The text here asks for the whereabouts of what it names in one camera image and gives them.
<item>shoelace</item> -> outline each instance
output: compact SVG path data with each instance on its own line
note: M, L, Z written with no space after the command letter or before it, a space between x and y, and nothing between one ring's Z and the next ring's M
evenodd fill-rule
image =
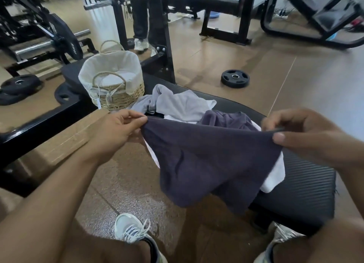
M278 232L278 234L280 235L280 238L277 239L278 241L282 241L282 242L285 242L287 241L288 239L291 239L291 238L296 238L298 236L301 236L301 234L298 234L297 232L295 232L294 230L288 230L288 231L284 231L280 228L280 226L278 224L275 223L275 226L277 227L276 228L276 231Z
M146 219L143 224L143 228L139 228L137 225L132 224L130 225L124 232L122 236L122 240L127 243L134 243L135 241L139 240L148 235L148 231L150 229L150 220Z

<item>fingernail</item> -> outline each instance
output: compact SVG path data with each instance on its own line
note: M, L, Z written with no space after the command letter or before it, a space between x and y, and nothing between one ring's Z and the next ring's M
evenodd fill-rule
M283 133L274 133L273 134L273 141L277 144L282 144L286 136Z

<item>gym floor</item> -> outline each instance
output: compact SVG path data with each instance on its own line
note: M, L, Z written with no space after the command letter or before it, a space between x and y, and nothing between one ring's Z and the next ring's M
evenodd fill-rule
M104 40L117 39L111 7L86 12L82 0L51 0L45 5L73 32L89 28L96 48ZM221 15L209 25L237 30L239 19ZM178 84L237 101L264 115L283 108L309 107L364 139L363 48L336 51L269 37L257 20L249 29L252 45L242 47L200 37L201 26L202 20L186 17L169 24ZM126 20L126 28L128 37L132 37L132 21ZM139 57L147 58L149 53ZM11 63L4 54L0 59L2 66ZM42 63L25 72L44 72L53 64ZM221 73L233 68L250 75L248 87L231 89L220 83ZM0 70L0 81L10 77ZM39 94L12 105L14 108L1 107L2 122L16 127L57 107L53 92L62 81L61 76L54 77ZM15 115L15 107L24 113L21 117ZM336 216L359 216L339 177L337 192ZM99 168L77 219L89 233L112 238L114 220L122 212L135 214L142 221L151 220L151 233L170 262L252 262L271 237L250 226L251 212L237 217L214 196L188 209L174 206L160 191L157 167L142 147L133 144L123 147Z

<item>white shoe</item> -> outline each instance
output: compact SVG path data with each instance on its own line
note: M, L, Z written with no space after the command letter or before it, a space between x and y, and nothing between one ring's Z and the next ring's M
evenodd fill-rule
M292 238L304 236L303 234L295 232L284 225L275 223L275 226L277 228L275 229L273 240L270 242L267 249L254 260L254 263L271 263L271 253L275 244L286 242Z
M134 50L145 51L149 48L148 39L140 40L138 38L134 39Z
M150 57L153 57L154 55L157 54L157 50L155 49L155 47L150 46L149 49L151 51Z
M115 238L117 240L121 240L126 243L132 244L144 238L148 238L148 240L152 242L152 244L158 251L156 263L168 263L164 255L158 250L157 243L148 234L149 229L150 229L149 219L146 219L144 224L142 224L142 222L140 222L140 220L136 216L129 213L120 214L116 218L114 225L114 233L115 233Z

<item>basket handle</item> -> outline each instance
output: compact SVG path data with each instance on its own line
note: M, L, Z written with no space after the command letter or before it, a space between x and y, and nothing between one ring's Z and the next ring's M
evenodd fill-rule
M106 41L103 41L103 43L101 44L101 46L100 46L100 53L102 53L102 54L109 54L109 53L111 53L111 52L115 52L115 51L108 51L108 52L103 52L102 51L102 46L105 44L105 43L107 43L107 42L114 42L114 43L116 43L116 44L118 44L118 45L120 45L120 47L121 47L121 50L122 51L124 51L125 49L124 49L124 47L119 43L119 42L117 42L117 41L115 41L115 40L106 40Z
M116 72L98 72L94 77L93 77L93 79L92 79L92 85L93 85L93 87L94 88L98 88L99 86L95 86L95 79L96 79L96 77L98 77L99 75L102 75L102 74L112 74L112 75L116 75L117 77L120 77L123 81L124 81L124 83L125 83L125 86L126 86L126 80L121 76L121 75L119 75L119 74L117 74Z

